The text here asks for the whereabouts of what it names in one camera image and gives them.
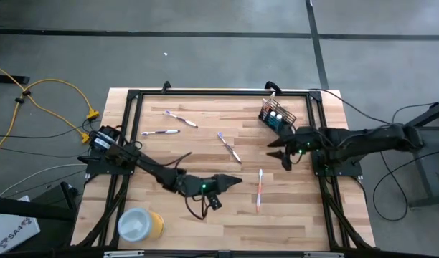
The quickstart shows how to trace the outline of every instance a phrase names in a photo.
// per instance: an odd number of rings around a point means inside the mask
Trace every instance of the white toothbrush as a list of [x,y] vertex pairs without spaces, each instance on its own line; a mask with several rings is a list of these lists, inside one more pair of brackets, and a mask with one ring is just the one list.
[[171,133],[179,133],[179,130],[165,130],[165,131],[154,131],[154,132],[142,132],[141,135],[150,135],[150,134],[155,134],[155,133],[171,134]]
[[261,206],[261,180],[263,179],[263,170],[260,169],[260,182],[258,184],[258,196],[256,197],[256,213],[260,212],[260,206]]
[[186,124],[188,124],[188,125],[190,125],[190,126],[194,126],[195,128],[198,128],[198,126],[195,124],[195,123],[193,123],[193,122],[191,122],[191,121],[189,121],[189,120],[186,120],[186,119],[184,119],[184,118],[180,118],[179,116],[176,116],[175,114],[172,114],[170,111],[168,111],[168,110],[165,110],[165,113],[167,114],[167,115],[171,115],[172,117],[174,117],[174,118],[176,118],[176,119],[178,119],[178,120],[180,120],[180,121],[183,121],[183,122],[185,122]]
[[236,154],[236,152],[232,149],[231,146],[229,146],[229,144],[226,143],[225,139],[222,137],[222,133],[219,132],[218,133],[218,137],[222,140],[222,142],[225,144],[226,148],[229,150],[229,152],[231,152],[233,154],[233,156],[235,157],[235,159],[237,161],[239,161],[239,163],[242,163],[242,161],[240,160],[239,156]]

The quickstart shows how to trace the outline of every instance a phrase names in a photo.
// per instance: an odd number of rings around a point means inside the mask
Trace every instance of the wooden tabletop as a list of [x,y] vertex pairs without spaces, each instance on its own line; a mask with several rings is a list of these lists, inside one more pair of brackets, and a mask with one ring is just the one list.
[[[102,116],[102,125],[122,121],[128,88],[111,88]],[[347,128],[342,102],[322,92],[329,127]],[[295,126],[308,125],[306,102],[302,97],[277,97],[292,112]],[[142,151],[159,163],[172,161],[192,151],[179,167],[201,177],[226,173],[243,179],[218,196],[223,207],[210,209],[204,221],[187,210],[184,198],[162,189],[156,180],[137,169],[129,185],[126,210],[143,207],[160,214],[166,229],[160,239],[129,243],[120,240],[121,249],[228,249],[228,250],[328,250],[328,239],[318,179],[313,175],[310,157],[302,157],[292,171],[285,171],[280,161],[266,156],[274,151],[266,145],[277,135],[258,120],[262,97],[253,96],[145,96],[137,140]],[[135,105],[128,126],[130,135]],[[199,128],[189,127],[164,115],[170,110]],[[175,135],[142,136],[140,132],[180,129]],[[240,165],[230,155],[217,133],[242,159]],[[260,213],[256,213],[258,171],[263,169],[263,193]],[[110,176],[101,175],[84,190],[72,244],[85,238],[103,213]],[[351,178],[339,178],[339,188],[346,217],[369,244],[374,239],[363,193]],[[199,213],[200,204],[190,201]],[[110,220],[114,225],[115,217]],[[339,224],[334,219],[340,243]],[[109,226],[108,241],[113,226]]]

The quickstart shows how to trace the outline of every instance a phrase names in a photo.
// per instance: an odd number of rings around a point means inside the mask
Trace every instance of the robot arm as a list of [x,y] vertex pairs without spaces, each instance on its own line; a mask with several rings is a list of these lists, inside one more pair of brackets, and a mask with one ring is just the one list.
[[187,174],[183,168],[168,168],[157,163],[141,152],[134,143],[119,146],[115,142],[121,132],[109,126],[102,126],[98,132],[91,134],[91,152],[89,156],[78,159],[87,163],[86,173],[133,173],[135,167],[143,169],[156,178],[164,189],[178,193],[184,197],[206,196],[213,210],[221,208],[217,195],[225,192],[230,186],[242,182],[241,178],[225,174],[215,174],[213,177],[200,178]]
[[308,151],[321,151],[323,163],[332,166],[347,158],[377,151],[411,151],[423,146],[418,130],[400,124],[384,125],[370,130],[350,131],[341,128],[299,127],[293,135],[283,136],[268,147],[283,147],[285,152],[268,153],[282,160],[282,166],[291,170],[290,156]]

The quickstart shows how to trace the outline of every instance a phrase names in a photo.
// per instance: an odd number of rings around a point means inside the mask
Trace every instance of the power cable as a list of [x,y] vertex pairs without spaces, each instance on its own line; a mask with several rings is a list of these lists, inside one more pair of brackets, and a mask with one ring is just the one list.
[[[101,122],[101,120],[91,121],[91,123],[98,123],[98,122]],[[59,137],[59,136],[62,136],[62,135],[66,135],[66,134],[71,133],[72,131],[74,131],[74,130],[76,130],[78,128],[81,128],[81,127],[82,127],[82,125],[81,126],[77,126],[76,128],[73,128],[71,130],[65,131],[63,133],[59,133],[59,134],[51,135],[51,136],[23,136],[23,135],[8,135],[8,136],[5,136],[5,135],[0,135],[0,137],[23,138],[23,139],[48,139],[48,138],[55,138],[55,137]]]
[[394,169],[394,170],[392,170],[392,171],[388,168],[388,166],[387,166],[387,164],[386,164],[387,169],[389,170],[389,173],[387,173],[385,176],[383,176],[383,177],[379,180],[379,182],[377,182],[377,184],[376,184],[376,186],[374,187],[374,190],[373,190],[373,192],[372,192],[372,202],[373,202],[373,204],[374,204],[374,209],[376,210],[376,212],[377,212],[377,213],[378,213],[383,219],[388,220],[388,221],[399,221],[399,220],[403,219],[403,218],[406,216],[406,214],[407,214],[407,197],[406,197],[406,195],[405,195],[405,192],[402,190],[400,184],[398,183],[398,181],[397,181],[396,178],[394,177],[394,179],[395,179],[397,185],[400,187],[400,190],[401,190],[401,192],[403,193],[403,196],[405,197],[405,200],[406,200],[406,211],[403,213],[402,216],[400,216],[400,217],[398,217],[398,218],[396,218],[396,219],[389,219],[389,218],[387,218],[387,217],[381,215],[381,214],[379,213],[379,211],[377,210],[377,207],[376,207],[376,190],[377,190],[377,187],[381,184],[381,182],[383,182],[383,180],[384,180],[386,177],[388,177],[389,175],[392,175],[392,176],[393,176],[393,173],[394,173],[395,171],[399,170],[400,168],[402,168],[402,167],[404,167],[404,166],[406,166],[406,165],[409,165],[409,164],[415,162],[415,161],[418,160],[418,159],[421,159],[421,158],[424,158],[424,157],[427,157],[427,156],[431,156],[431,155],[435,155],[435,154],[439,154],[439,151],[436,151],[436,152],[433,152],[433,153],[428,153],[428,154],[425,154],[425,155],[423,155],[423,156],[420,156],[420,157],[414,158],[414,159],[412,159],[411,161],[408,161],[408,162],[402,164],[401,166],[398,166],[396,169]]
[[392,116],[392,123],[395,122],[395,116],[397,116],[398,112],[401,111],[401,110],[404,110],[404,109],[406,109],[406,108],[422,107],[422,106],[433,105],[433,104],[435,104],[435,103],[432,102],[432,103],[417,104],[417,105],[408,105],[408,106],[405,106],[405,107],[401,107],[400,109],[398,109],[397,111],[395,111],[395,112],[393,113],[393,116]]
[[347,104],[347,105],[350,106],[351,108],[355,109],[358,113],[364,115],[365,117],[367,117],[367,118],[369,118],[369,119],[372,119],[372,120],[376,120],[376,121],[381,122],[381,123],[384,123],[384,124],[389,124],[388,122],[383,121],[383,120],[381,120],[381,119],[379,119],[379,118],[373,118],[372,116],[363,113],[361,110],[359,110],[358,108],[354,107],[352,104],[350,104],[349,102],[347,102],[347,101],[343,100],[342,98],[338,97],[336,94],[330,92],[329,90],[324,90],[324,89],[309,89],[309,90],[321,90],[321,91],[327,92],[327,93],[333,95],[333,96],[334,96],[335,98],[337,98],[338,100],[344,102],[345,104]]
[[201,204],[201,215],[200,216],[192,211],[191,207],[188,204],[188,196],[184,197],[184,203],[186,204],[186,207],[187,207],[189,213],[192,214],[192,216],[196,217],[196,219],[204,220],[207,217],[208,209],[211,207],[211,205],[205,206],[205,195],[204,195],[204,192],[203,192],[202,188],[200,189],[200,191],[201,191],[201,194],[202,194],[202,197],[201,197],[200,200],[196,200],[196,199],[194,199],[194,197],[192,197],[192,199],[194,201],[201,201],[202,202],[202,204]]
[[51,167],[51,168],[43,169],[43,170],[41,170],[41,171],[38,171],[38,172],[36,172],[36,173],[33,173],[33,174],[30,175],[30,176],[27,176],[26,178],[20,180],[19,182],[13,184],[12,186],[10,186],[10,187],[8,187],[8,188],[6,188],[6,190],[4,190],[4,191],[2,191],[2,192],[0,193],[0,197],[1,197],[4,193],[6,193],[7,191],[9,191],[10,189],[14,188],[15,186],[18,186],[18,185],[21,184],[21,183],[24,183],[25,181],[27,181],[28,179],[32,178],[33,176],[39,175],[39,174],[44,173],[44,172],[51,171],[51,170],[53,170],[53,169],[57,169],[57,168],[68,168],[68,167],[72,167],[72,166],[86,166],[86,164],[66,164],[66,165],[53,166],[53,167]]
[[16,153],[23,153],[23,154],[30,154],[30,155],[36,155],[36,156],[51,157],[51,158],[74,158],[74,157],[81,156],[82,154],[87,152],[87,150],[85,150],[82,153],[78,153],[78,154],[71,155],[71,156],[57,156],[57,155],[51,155],[51,154],[33,153],[33,152],[29,152],[29,151],[14,150],[14,149],[10,149],[10,148],[2,148],[2,147],[0,147],[0,150],[11,151],[11,152],[16,152]]
[[9,196],[0,197],[0,200],[1,200],[1,199],[7,199],[7,198],[10,198],[10,197],[12,197],[12,196],[16,196],[16,195],[18,195],[18,194],[22,194],[22,193],[24,193],[24,192],[30,191],[30,190],[32,190],[32,189],[38,188],[38,187],[43,186],[43,185],[46,185],[46,184],[48,184],[48,183],[52,183],[52,182],[58,181],[58,180],[60,180],[60,179],[67,178],[67,177],[69,177],[69,176],[74,176],[74,175],[79,174],[79,173],[82,173],[82,172],[84,172],[84,171],[85,171],[85,169],[82,169],[82,170],[80,170],[80,171],[76,171],[76,172],[71,173],[71,174],[68,174],[68,175],[66,175],[66,176],[62,176],[62,177],[56,178],[56,179],[54,179],[54,180],[51,180],[51,181],[48,181],[48,182],[44,182],[44,183],[41,183],[41,184],[39,184],[39,185],[36,185],[36,186],[30,187],[30,188],[24,189],[24,190],[22,190],[22,191],[17,191],[16,193],[13,193],[13,194],[11,194],[11,195],[9,195]]
[[294,165],[298,164],[298,163],[299,163],[299,161],[301,161],[301,158],[303,157],[303,155],[304,155],[304,154],[302,154],[302,153],[301,153],[301,154],[299,154],[299,158],[298,158],[298,161],[296,161],[295,163],[294,163],[293,161],[291,161],[291,163],[292,163],[292,164],[294,164]]
[[85,129],[85,127],[84,127],[84,125],[85,125],[85,123],[86,123],[87,121],[89,121],[89,125],[90,125],[90,120],[86,119],[86,120],[84,120],[84,122],[82,122],[81,128],[82,128],[82,130],[84,130],[86,133],[90,133],[90,131],[87,130],[87,129]]
[[55,116],[56,118],[59,118],[60,120],[63,120],[65,123],[67,123],[69,126],[71,126],[72,128],[74,128],[80,135],[81,135],[81,138],[82,138],[82,142],[83,143],[86,143],[86,142],[88,142],[88,140],[89,140],[89,135],[87,134],[87,133],[83,133],[81,130],[79,130],[78,128],[76,128],[72,123],[70,123],[68,120],[66,120],[64,117],[62,117],[61,115],[58,115],[57,113],[55,113],[55,112],[53,112],[53,111],[51,111],[51,110],[48,110],[47,108],[44,108],[44,107],[42,107],[42,106],[40,106],[40,105],[38,105],[38,103],[36,103],[35,101],[34,101],[34,99],[33,99],[33,97],[30,95],[30,92],[28,91],[28,89],[29,88],[31,88],[31,87],[33,87],[33,86],[35,86],[35,85],[38,85],[39,83],[42,83],[42,82],[46,82],[46,81],[54,81],[54,82],[61,82],[61,83],[64,83],[64,84],[66,84],[66,85],[69,85],[70,87],[73,87],[73,88],[75,88],[83,97],[84,97],[84,99],[85,99],[85,101],[86,101],[86,103],[88,104],[88,107],[89,107],[89,114],[86,116],[86,118],[87,119],[93,119],[93,118],[96,118],[97,116],[99,116],[99,112],[98,111],[96,111],[96,110],[94,110],[94,109],[92,109],[92,106],[90,105],[90,103],[89,103],[89,100],[86,98],[86,96],[84,95],[84,93],[82,93],[81,92],[81,90],[78,88],[78,87],[76,87],[76,86],[74,86],[74,85],[72,85],[72,84],[70,84],[69,82],[65,82],[65,81],[62,81],[62,80],[58,80],[58,79],[44,79],[44,80],[40,80],[40,81],[38,81],[38,82],[34,82],[34,83],[32,83],[31,85],[29,85],[29,86],[27,86],[26,88],[23,88],[8,72],[6,72],[6,71],[4,71],[2,68],[0,68],[0,72],[2,72],[3,74],[5,74],[8,78],[10,78],[17,86],[19,86],[20,87],[20,89],[22,90],[22,94],[19,96],[19,98],[17,98],[16,100],[17,100],[17,103],[16,103],[16,106],[15,106],[15,108],[14,108],[14,112],[13,112],[13,114],[12,114],[12,119],[11,119],[11,123],[10,123],[10,125],[9,125],[9,129],[7,130],[7,132],[6,132],[6,135],[5,135],[5,137],[3,137],[1,140],[0,140],[0,146],[4,143],[4,141],[7,139],[7,136],[11,133],[11,131],[12,131],[12,128],[14,127],[14,122],[15,122],[15,120],[16,120],[16,115],[17,115],[17,113],[18,113],[18,111],[19,111],[19,106],[20,106],[20,104],[21,103],[23,103],[23,99],[24,99],[24,97],[28,97],[31,101],[32,101],[32,103],[33,103],[33,105],[35,106],[35,107],[37,107],[37,108],[39,108],[40,110],[43,110],[43,111],[45,111],[46,113],[49,113],[49,114],[51,114],[51,115],[53,115],[53,116]]
[[363,196],[364,196],[364,202],[365,202],[366,204],[368,204],[368,198],[367,198],[367,196],[366,196],[366,190],[364,190],[364,186],[363,186],[362,182],[360,182],[360,180],[358,180],[358,178],[355,177],[355,176],[352,176],[352,179],[354,179],[354,180],[358,183],[358,185],[360,186],[360,188],[362,189],[362,191],[363,191]]

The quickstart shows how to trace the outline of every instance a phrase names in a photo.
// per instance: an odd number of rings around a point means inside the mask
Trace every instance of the concrete floor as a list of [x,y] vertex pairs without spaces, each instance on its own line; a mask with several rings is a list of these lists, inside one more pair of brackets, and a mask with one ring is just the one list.
[[[320,33],[439,34],[439,0],[313,0]],[[309,33],[304,0],[6,0],[0,3],[0,26],[64,29],[114,29],[187,32]],[[390,120],[404,106],[439,100],[439,42],[321,40],[330,89],[360,110]],[[38,37],[0,35],[0,66],[32,82],[46,77],[68,80],[103,111],[109,87],[254,87],[272,80],[282,88],[320,87],[311,39],[228,39],[163,37]],[[20,93],[0,85],[0,134],[4,134]],[[48,83],[33,96],[80,125],[87,107],[72,89]],[[404,110],[405,122],[426,107]],[[346,107],[351,129],[378,123]],[[31,103],[23,104],[13,135],[52,135],[69,128]],[[11,138],[4,147],[54,155],[83,152],[71,133],[46,140]],[[410,154],[387,151],[391,168]],[[75,158],[47,158],[0,150],[0,192],[35,171]],[[385,250],[439,255],[439,206],[412,210],[399,222],[381,219],[372,207],[372,190],[386,169],[379,154],[362,161],[364,186],[374,238]],[[51,171],[23,183],[23,190],[78,171]],[[413,165],[397,173],[409,200],[424,196]],[[67,179],[82,191],[83,175]],[[44,186],[28,192],[31,198]],[[403,199],[391,180],[377,194],[379,209],[396,217]]]

